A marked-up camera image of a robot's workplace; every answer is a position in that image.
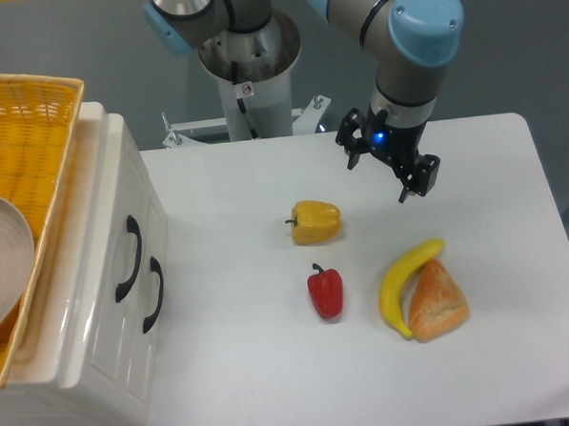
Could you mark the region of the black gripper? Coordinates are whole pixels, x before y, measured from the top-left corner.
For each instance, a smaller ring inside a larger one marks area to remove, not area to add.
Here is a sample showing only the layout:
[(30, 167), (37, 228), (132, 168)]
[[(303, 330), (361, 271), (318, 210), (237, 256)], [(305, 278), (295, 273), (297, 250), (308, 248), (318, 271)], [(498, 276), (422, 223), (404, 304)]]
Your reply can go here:
[[(342, 117), (335, 142), (348, 157), (349, 171), (369, 148), (377, 159), (396, 168), (402, 183), (398, 202), (404, 203), (412, 195), (426, 196), (437, 181), (440, 158), (418, 153), (427, 121), (426, 103), (397, 102), (374, 91), (365, 117), (358, 108)], [(362, 136), (355, 137), (361, 130)]]

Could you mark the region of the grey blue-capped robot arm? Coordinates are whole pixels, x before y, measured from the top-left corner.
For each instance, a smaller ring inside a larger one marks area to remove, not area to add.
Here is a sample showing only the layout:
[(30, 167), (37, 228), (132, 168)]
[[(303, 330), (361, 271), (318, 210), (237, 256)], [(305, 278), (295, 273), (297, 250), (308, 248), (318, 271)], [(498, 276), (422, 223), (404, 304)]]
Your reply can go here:
[[(418, 145), (458, 50), (460, 1), (308, 1), (378, 64), (368, 109), (349, 111), (337, 130), (349, 166), (370, 154), (393, 170), (403, 197), (426, 195), (440, 161)], [(220, 90), (232, 140), (292, 132), (290, 73), (300, 32), (272, 0), (149, 0), (143, 12), (171, 53), (198, 54)]]

